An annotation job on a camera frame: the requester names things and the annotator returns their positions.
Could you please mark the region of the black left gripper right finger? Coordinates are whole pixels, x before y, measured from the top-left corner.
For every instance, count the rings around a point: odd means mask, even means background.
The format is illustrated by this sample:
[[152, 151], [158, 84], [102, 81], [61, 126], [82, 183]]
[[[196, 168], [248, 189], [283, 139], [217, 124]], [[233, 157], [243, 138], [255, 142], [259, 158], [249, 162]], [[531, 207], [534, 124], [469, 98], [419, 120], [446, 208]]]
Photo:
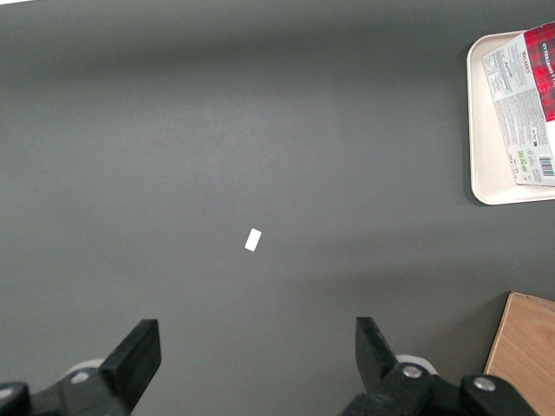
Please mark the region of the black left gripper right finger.
[[534, 415], [500, 377], [469, 374], [452, 385], [415, 361], [399, 361], [375, 320], [356, 319], [356, 365], [365, 388], [343, 415]]

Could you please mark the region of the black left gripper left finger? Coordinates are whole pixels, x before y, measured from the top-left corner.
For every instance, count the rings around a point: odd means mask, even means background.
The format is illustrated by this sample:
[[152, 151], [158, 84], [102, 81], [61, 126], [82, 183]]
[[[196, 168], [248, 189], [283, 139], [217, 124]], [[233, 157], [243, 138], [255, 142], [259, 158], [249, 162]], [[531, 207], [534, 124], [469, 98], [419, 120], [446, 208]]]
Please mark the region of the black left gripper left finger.
[[143, 319], [98, 366], [70, 371], [41, 392], [3, 382], [1, 414], [130, 415], [160, 364], [159, 322]]

